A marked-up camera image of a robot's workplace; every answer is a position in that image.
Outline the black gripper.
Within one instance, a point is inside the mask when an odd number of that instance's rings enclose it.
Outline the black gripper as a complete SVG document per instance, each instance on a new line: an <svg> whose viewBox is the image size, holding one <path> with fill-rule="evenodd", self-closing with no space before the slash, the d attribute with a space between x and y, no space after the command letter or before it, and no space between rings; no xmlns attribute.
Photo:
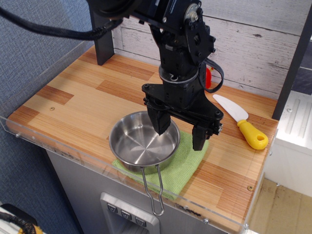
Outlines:
<svg viewBox="0 0 312 234"><path fill-rule="evenodd" d="M154 130L162 135L171 124L171 116L194 125L193 149L201 151L211 135L222 131L223 113L205 96L206 74L199 73L186 83L163 81L144 84L144 104Z"/></svg>

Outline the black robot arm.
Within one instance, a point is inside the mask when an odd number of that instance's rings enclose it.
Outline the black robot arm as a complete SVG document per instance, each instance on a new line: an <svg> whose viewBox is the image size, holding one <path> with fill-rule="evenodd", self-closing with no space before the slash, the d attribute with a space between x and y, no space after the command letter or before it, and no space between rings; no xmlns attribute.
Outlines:
<svg viewBox="0 0 312 234"><path fill-rule="evenodd" d="M119 21L135 17L150 26L160 53L161 84L144 84L144 103L154 130L163 134L171 117L193 126L193 149L222 129L223 113L206 98L206 68L223 70L209 59L215 38L203 20L199 0L90 0L99 16Z"/></svg>

